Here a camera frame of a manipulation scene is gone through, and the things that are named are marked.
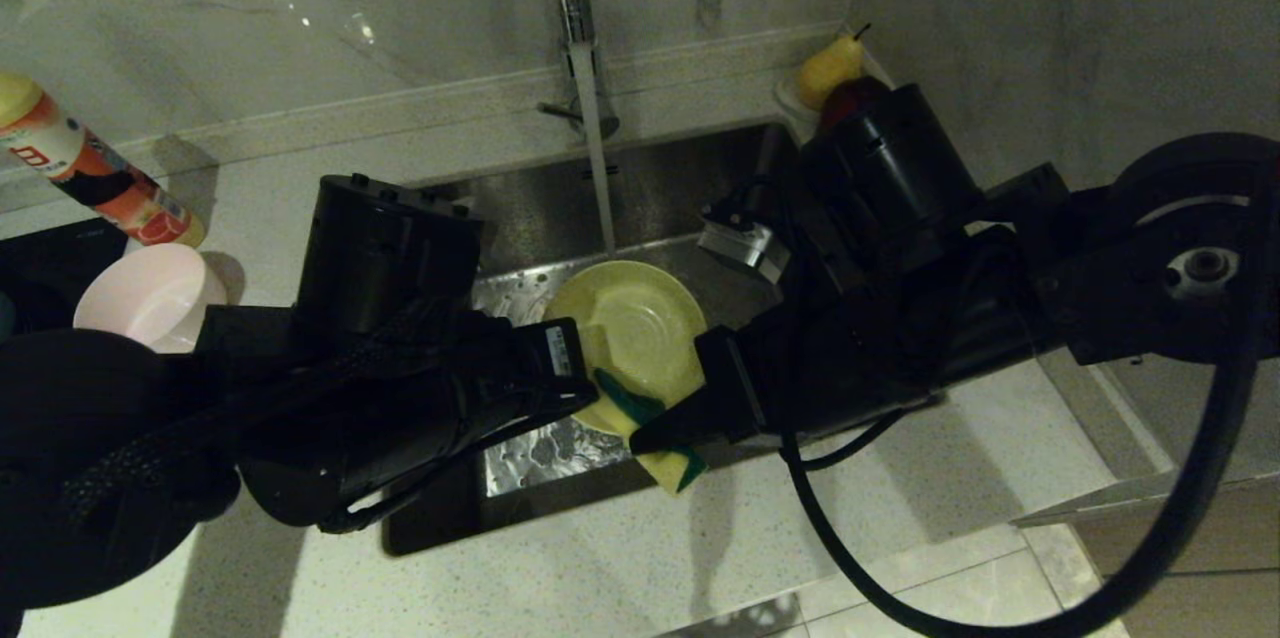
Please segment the small white dish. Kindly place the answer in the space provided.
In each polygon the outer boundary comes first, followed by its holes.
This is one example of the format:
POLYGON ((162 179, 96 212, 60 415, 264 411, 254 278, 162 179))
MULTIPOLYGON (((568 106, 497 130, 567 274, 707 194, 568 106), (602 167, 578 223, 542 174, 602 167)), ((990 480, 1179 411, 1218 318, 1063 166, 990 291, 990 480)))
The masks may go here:
POLYGON ((823 113, 826 97, 815 94, 799 70, 774 85, 774 100, 794 128, 800 147, 829 136, 831 128, 823 113))

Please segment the yellow pear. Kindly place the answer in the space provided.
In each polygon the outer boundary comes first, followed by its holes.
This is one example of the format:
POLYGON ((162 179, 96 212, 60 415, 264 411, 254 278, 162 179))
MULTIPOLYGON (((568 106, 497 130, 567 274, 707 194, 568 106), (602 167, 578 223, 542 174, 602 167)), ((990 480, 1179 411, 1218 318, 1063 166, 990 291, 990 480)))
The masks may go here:
POLYGON ((794 79, 794 95, 803 108, 818 111, 836 87, 861 77, 865 56, 861 36, 869 27, 837 35, 801 64, 794 79))

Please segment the pink plastic bowl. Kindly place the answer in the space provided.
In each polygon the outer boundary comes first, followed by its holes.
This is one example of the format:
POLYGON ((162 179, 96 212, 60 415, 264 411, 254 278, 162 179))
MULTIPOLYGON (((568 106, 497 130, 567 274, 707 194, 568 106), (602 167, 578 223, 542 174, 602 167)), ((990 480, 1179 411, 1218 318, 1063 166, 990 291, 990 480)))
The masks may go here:
POLYGON ((225 304, 227 287, 197 250, 159 243, 128 252, 96 277, 72 327, 120 334, 157 354, 192 354, 207 309, 225 304))

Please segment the orange dish soap bottle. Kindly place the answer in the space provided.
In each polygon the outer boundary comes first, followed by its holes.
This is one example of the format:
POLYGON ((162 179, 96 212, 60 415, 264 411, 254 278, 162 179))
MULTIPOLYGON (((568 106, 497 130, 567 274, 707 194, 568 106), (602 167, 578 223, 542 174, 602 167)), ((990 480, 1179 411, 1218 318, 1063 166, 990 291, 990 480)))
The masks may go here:
POLYGON ((125 160, 28 76, 0 70, 0 154, 15 158, 143 245, 198 247, 198 215, 125 160))

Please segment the dark red apple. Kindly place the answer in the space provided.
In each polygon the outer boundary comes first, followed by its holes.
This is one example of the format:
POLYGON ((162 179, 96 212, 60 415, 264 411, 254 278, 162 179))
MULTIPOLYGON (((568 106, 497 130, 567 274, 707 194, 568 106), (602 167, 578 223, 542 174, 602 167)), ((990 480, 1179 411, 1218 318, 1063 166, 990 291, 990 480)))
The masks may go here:
POLYGON ((837 85, 820 106, 817 133, 829 133, 840 122, 867 110, 891 92, 891 87, 873 76, 837 85))

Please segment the black induction cooktop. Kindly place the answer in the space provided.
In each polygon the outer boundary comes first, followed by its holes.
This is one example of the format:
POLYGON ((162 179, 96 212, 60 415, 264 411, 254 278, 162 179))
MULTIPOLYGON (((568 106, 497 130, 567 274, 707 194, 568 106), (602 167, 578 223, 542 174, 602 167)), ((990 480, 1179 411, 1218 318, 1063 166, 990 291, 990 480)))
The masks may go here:
POLYGON ((12 337, 72 328, 84 291, 127 243, 101 218, 0 240, 0 291, 17 309, 12 337))

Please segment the yellow green sponge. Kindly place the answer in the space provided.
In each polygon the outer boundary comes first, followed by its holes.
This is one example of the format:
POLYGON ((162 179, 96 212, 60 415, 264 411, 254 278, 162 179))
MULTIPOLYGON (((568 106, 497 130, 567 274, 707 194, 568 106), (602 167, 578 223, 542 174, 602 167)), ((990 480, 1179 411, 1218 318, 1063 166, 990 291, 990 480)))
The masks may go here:
POLYGON ((655 454, 637 454, 631 448, 635 432, 654 421, 668 406, 659 398, 630 389, 603 368, 593 370, 593 379, 600 393, 593 409, 602 423, 626 443, 632 457, 668 495, 685 492, 707 471, 707 461, 687 446, 655 454))

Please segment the yellow plastic bowl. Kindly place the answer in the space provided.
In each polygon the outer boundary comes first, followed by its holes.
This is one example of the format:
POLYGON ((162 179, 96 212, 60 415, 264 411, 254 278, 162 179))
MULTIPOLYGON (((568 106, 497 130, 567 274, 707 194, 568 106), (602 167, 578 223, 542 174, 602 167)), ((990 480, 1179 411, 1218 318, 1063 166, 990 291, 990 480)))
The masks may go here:
POLYGON ((588 372, 605 370, 669 409, 703 387, 694 339, 708 324, 682 282, 658 266, 608 261, 568 278, 541 311, 573 319, 588 372))

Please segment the stainless steel sink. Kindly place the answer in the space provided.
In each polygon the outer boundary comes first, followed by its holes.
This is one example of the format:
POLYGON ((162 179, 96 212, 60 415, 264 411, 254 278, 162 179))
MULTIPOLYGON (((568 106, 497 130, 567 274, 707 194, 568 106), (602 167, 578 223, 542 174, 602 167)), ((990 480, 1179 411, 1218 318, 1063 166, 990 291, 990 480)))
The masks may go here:
MULTIPOLYGON (((780 290, 698 247, 701 210, 796 156, 791 132, 777 123, 608 150, 613 252, 596 223, 584 156, 436 178, 424 188, 471 208, 494 232, 472 291, 485 313, 516 325, 540 322, 570 277, 616 259, 668 272, 690 290, 709 325, 741 328, 777 305, 780 290)), ((381 524, 381 546, 404 557, 654 486, 620 438, 564 419, 447 471, 425 497, 381 524)))

